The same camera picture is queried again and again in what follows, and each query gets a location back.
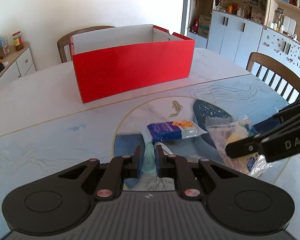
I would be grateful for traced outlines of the clear bag yellow blue snack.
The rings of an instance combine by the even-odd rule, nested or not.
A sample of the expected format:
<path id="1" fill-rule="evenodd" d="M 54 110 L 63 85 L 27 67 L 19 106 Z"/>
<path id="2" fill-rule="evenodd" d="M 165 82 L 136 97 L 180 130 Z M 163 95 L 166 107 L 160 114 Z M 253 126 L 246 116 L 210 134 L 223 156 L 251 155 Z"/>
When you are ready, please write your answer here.
<path id="1" fill-rule="evenodd" d="M 273 166 L 253 144 L 257 132 L 247 117 L 208 117 L 205 126 L 227 167 L 258 178 Z"/>

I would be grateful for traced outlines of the brown wooden chair right side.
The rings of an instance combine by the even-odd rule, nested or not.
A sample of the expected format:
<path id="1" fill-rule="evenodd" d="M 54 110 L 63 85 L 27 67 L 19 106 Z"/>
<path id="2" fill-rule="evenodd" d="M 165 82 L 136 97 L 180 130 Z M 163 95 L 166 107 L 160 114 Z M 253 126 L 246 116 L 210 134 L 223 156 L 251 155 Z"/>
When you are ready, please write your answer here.
<path id="1" fill-rule="evenodd" d="M 252 52 L 246 70 L 279 93 L 286 101 L 300 99 L 300 77 L 276 59 Z"/>

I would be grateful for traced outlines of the white drawer cabinet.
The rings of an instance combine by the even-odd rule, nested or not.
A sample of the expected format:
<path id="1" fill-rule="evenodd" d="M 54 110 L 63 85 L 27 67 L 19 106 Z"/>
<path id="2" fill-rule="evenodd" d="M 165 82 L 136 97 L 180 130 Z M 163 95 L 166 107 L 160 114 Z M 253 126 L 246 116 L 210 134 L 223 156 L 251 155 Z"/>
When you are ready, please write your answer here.
<path id="1" fill-rule="evenodd" d="M 1 60 L 5 68 L 0 73 L 0 86 L 36 72 L 30 44 L 24 42 L 23 45 L 23 49 L 19 51 L 14 46 L 9 46 L 10 53 Z"/>

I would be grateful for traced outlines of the brown wooden chair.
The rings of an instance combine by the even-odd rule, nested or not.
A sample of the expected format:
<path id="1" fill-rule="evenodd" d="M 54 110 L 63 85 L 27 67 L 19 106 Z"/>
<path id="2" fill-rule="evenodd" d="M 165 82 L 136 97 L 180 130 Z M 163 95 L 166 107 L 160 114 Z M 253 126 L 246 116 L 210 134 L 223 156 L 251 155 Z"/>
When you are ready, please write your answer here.
<path id="1" fill-rule="evenodd" d="M 89 48 L 87 49 L 85 44 L 89 43 L 89 42 L 91 42 L 91 40 L 93 40 L 93 37 L 96 36 L 95 33 L 98 30 L 109 29 L 109 28 L 113 28 L 113 27 L 114 26 L 111 26 L 111 25 L 99 25 L 99 26 L 94 26 L 94 27 L 89 27 L 89 28 L 72 31 L 72 32 L 64 35 L 63 37 L 61 37 L 57 41 L 57 48 L 58 48 L 58 52 L 59 52 L 59 57 L 61 59 L 61 63 L 68 62 L 67 55 L 65 52 L 66 46 L 69 46 L 70 61 L 72 61 L 73 55 L 91 50 Z"/>
<path id="2" fill-rule="evenodd" d="M 276 59 L 252 52 L 246 70 L 279 93 L 286 101 L 300 99 L 300 77 Z"/>

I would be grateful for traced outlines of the blue purple snack packet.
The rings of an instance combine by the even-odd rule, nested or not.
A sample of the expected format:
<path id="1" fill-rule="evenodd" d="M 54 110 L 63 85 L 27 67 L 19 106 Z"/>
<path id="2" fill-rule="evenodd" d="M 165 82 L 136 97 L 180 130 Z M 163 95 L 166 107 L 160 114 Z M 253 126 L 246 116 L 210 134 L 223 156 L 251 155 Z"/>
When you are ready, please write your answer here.
<path id="1" fill-rule="evenodd" d="M 192 121 L 170 121 L 149 124 L 142 131 L 142 136 L 148 142 L 166 142 L 190 139 L 208 133 Z"/>

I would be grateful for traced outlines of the white blue wall cabinet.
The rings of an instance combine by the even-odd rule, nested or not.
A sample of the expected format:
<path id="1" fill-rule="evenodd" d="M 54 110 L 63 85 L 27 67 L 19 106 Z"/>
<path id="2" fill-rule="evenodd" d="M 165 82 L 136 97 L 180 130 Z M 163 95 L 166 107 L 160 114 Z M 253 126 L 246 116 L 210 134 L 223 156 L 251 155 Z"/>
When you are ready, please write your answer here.
<path id="1" fill-rule="evenodd" d="M 300 0 L 188 0 L 185 24 L 197 48 L 243 68 L 262 53 L 300 77 Z"/>

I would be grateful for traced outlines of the brown wooden chair far side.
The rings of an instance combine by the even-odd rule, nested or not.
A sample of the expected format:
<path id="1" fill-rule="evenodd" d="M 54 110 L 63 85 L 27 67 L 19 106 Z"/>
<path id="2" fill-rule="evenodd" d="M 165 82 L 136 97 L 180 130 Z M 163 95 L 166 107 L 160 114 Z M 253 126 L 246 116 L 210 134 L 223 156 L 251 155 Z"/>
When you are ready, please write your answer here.
<path id="1" fill-rule="evenodd" d="M 72 31 L 72 32 L 64 35 L 63 37 L 61 37 L 57 41 L 57 48 L 58 48 L 58 52 L 59 52 L 59 57 L 61 59 L 61 63 L 68 62 L 67 55 L 65 52 L 66 46 L 69 46 L 70 61 L 72 61 L 73 55 L 91 50 L 89 48 L 87 49 L 85 44 L 89 43 L 89 42 L 91 42 L 91 40 L 93 40 L 93 37 L 96 36 L 95 33 L 98 30 L 109 29 L 109 28 L 113 28 L 113 27 L 114 26 L 111 26 L 111 25 L 99 25 L 99 26 L 94 26 L 94 27 L 89 27 L 89 28 Z"/>

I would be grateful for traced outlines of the red lid sauce jar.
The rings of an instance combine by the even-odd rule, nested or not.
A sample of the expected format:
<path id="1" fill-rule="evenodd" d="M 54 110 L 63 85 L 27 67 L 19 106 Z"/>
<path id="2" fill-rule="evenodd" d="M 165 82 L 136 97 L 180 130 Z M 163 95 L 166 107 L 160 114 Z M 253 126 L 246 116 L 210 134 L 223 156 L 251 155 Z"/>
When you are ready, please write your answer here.
<path id="1" fill-rule="evenodd" d="M 14 42 L 14 46 L 15 46 L 15 50 L 16 51 L 20 51 L 23 49 L 24 45 L 23 45 L 23 40 L 21 38 L 21 32 L 18 31 L 16 33 L 14 33 L 12 35 L 13 37 L 13 42 Z"/>

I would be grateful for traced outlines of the red cardboard box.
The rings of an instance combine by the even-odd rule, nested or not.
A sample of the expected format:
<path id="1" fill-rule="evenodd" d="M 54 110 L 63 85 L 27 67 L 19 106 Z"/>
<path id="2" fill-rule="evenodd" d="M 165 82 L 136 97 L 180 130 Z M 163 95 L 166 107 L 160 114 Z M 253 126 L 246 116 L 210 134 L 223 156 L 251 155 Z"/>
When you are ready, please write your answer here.
<path id="1" fill-rule="evenodd" d="M 143 24 L 98 30 L 72 56 L 83 103 L 189 76 L 195 41 Z"/>

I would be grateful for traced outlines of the mint green tube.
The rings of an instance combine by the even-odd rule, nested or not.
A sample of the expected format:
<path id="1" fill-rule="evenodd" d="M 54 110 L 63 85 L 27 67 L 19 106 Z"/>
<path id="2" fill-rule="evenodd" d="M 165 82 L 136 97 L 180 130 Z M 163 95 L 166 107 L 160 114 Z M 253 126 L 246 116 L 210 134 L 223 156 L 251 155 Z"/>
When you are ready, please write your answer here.
<path id="1" fill-rule="evenodd" d="M 142 172 L 151 174 L 156 170 L 155 150 L 154 145 L 150 142 L 146 144 L 145 153 L 143 156 Z"/>

